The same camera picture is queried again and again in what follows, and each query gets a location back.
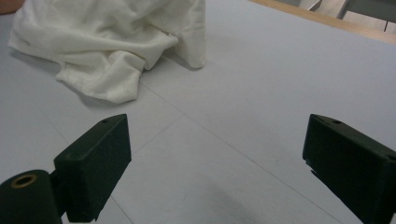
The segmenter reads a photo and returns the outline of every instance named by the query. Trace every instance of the table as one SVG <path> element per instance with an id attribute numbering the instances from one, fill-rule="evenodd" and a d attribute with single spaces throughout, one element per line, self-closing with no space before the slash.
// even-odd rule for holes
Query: table
<path id="1" fill-rule="evenodd" d="M 8 49 L 11 23 L 0 17 L 0 181 L 51 172 L 93 124 L 126 113 L 133 160 L 98 223 L 360 223 L 304 164 L 309 114 L 396 148 L 396 45 L 207 1 L 206 66 L 167 52 L 136 101 L 113 105 L 57 82 L 58 64 Z"/>

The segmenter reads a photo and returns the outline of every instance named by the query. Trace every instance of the crumpled fabric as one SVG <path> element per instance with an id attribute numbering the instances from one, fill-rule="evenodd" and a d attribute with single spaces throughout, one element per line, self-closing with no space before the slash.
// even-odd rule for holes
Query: crumpled fabric
<path id="1" fill-rule="evenodd" d="M 205 64 L 205 0 L 27 0 L 8 45 L 61 65 L 56 76 L 85 95 L 123 103 L 163 51 Z"/>

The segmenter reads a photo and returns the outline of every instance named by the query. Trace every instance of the white towel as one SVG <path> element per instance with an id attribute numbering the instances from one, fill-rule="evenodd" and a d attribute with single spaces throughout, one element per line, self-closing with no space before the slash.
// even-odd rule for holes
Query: white towel
<path id="1" fill-rule="evenodd" d="M 27 0 L 8 43 L 62 67 L 57 79 L 91 97 L 123 103 L 165 49 L 205 63 L 205 0 Z"/>

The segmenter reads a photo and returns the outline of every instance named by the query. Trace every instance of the white cloth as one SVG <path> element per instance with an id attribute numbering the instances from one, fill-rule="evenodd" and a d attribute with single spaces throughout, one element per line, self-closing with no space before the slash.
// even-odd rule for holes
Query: white cloth
<path id="1" fill-rule="evenodd" d="M 205 0 L 27 0 L 9 46 L 62 67 L 57 79 L 91 97 L 123 103 L 165 49 L 205 63 Z"/>

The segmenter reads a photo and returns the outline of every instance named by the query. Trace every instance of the metal screw hole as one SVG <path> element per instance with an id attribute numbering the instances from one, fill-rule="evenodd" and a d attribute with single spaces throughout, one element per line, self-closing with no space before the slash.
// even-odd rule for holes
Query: metal screw hole
<path id="1" fill-rule="evenodd" d="M 37 175 L 21 175 L 12 181 L 11 187 L 14 189 L 22 189 L 35 183 L 36 180 Z"/>

